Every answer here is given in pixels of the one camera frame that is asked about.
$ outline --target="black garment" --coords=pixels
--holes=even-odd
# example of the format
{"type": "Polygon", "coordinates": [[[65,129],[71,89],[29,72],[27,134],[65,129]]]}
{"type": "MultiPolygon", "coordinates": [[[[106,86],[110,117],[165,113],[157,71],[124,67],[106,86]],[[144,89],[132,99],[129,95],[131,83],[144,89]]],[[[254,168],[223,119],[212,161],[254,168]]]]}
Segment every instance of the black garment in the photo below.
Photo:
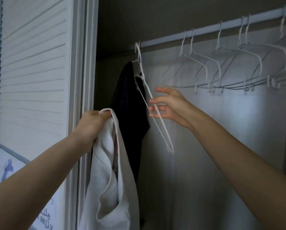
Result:
{"type": "Polygon", "coordinates": [[[149,129],[146,116],[146,104],[137,90],[136,83],[145,98],[143,81],[134,78],[132,62],[128,62],[118,79],[113,99],[110,104],[118,118],[119,127],[125,143],[126,152],[135,181],[137,181],[142,139],[149,129]]]}

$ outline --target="person's left hand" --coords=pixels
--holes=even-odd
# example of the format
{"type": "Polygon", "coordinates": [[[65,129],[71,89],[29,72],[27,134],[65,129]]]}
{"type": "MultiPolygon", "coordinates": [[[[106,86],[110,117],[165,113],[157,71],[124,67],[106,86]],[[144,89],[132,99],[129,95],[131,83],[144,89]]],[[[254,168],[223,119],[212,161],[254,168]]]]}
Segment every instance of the person's left hand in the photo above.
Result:
{"type": "Polygon", "coordinates": [[[99,111],[84,112],[77,127],[71,134],[71,136],[75,136],[79,140],[83,153],[91,150],[94,140],[103,129],[106,120],[110,117],[111,111],[105,111],[101,114],[99,114],[99,111]]]}

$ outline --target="clothing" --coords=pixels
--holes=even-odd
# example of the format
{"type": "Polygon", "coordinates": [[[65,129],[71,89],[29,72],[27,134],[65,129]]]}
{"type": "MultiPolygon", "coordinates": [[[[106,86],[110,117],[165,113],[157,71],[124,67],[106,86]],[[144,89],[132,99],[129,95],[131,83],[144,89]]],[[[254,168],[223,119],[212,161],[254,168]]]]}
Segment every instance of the clothing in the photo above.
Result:
{"type": "Polygon", "coordinates": [[[118,79],[110,108],[114,110],[118,118],[129,163],[136,181],[140,168],[142,139],[149,129],[149,123],[145,102],[137,90],[134,79],[145,98],[142,79],[134,78],[132,62],[128,62],[118,79]]]}
{"type": "Polygon", "coordinates": [[[118,119],[110,117],[93,146],[91,177],[79,230],[139,230],[137,188],[129,165],[118,119]],[[118,149],[118,175],[112,166],[114,142],[118,149]]]}

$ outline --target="white closet rod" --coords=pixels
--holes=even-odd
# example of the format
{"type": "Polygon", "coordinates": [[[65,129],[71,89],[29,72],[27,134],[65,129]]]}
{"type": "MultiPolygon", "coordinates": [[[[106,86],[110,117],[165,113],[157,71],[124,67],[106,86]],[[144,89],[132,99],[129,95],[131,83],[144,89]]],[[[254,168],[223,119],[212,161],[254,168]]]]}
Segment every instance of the white closet rod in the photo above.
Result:
{"type": "MultiPolygon", "coordinates": [[[[264,21],[269,21],[269,20],[281,18],[284,15],[284,9],[285,9],[285,14],[286,14],[286,7],[285,7],[285,8],[269,10],[269,11],[262,12],[262,13],[259,13],[259,14],[251,15],[251,24],[253,24],[253,23],[260,23],[260,22],[264,22],[264,21]]],[[[244,19],[244,23],[243,24],[244,25],[248,24],[248,18],[244,19]]],[[[220,26],[221,26],[220,23],[217,23],[217,24],[214,24],[214,25],[197,28],[197,29],[195,29],[195,34],[194,35],[205,35],[205,34],[217,32],[217,31],[220,30],[220,26]]],[[[227,30],[227,29],[240,27],[240,26],[241,26],[241,17],[238,18],[238,19],[234,19],[234,20],[223,22],[222,30],[227,30]]],[[[192,37],[192,35],[193,35],[193,30],[189,30],[189,31],[187,31],[186,38],[190,38],[190,37],[192,37]]],[[[176,41],[176,40],[181,40],[183,38],[184,38],[184,31],[180,32],[180,33],[177,33],[177,34],[172,34],[172,35],[168,35],[168,36],[165,36],[165,37],[155,38],[155,39],[152,39],[152,40],[141,42],[140,43],[140,48],[154,46],[154,45],[159,45],[159,44],[167,43],[167,42],[173,42],[173,41],[176,41]]],[[[129,50],[134,50],[134,45],[132,45],[129,48],[129,50]]]]}

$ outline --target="white poster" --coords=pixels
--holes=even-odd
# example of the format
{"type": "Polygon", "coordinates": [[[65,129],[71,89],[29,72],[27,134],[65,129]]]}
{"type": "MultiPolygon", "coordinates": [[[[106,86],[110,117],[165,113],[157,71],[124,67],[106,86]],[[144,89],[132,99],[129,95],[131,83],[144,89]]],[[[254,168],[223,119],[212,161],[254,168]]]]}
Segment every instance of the white poster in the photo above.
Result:
{"type": "MultiPolygon", "coordinates": [[[[25,163],[16,159],[4,150],[0,149],[0,182],[10,177],[12,174],[25,166],[25,163]]],[[[62,229],[64,200],[64,183],[59,187],[45,208],[41,211],[37,219],[32,224],[30,230],[55,230],[62,229]]]]}

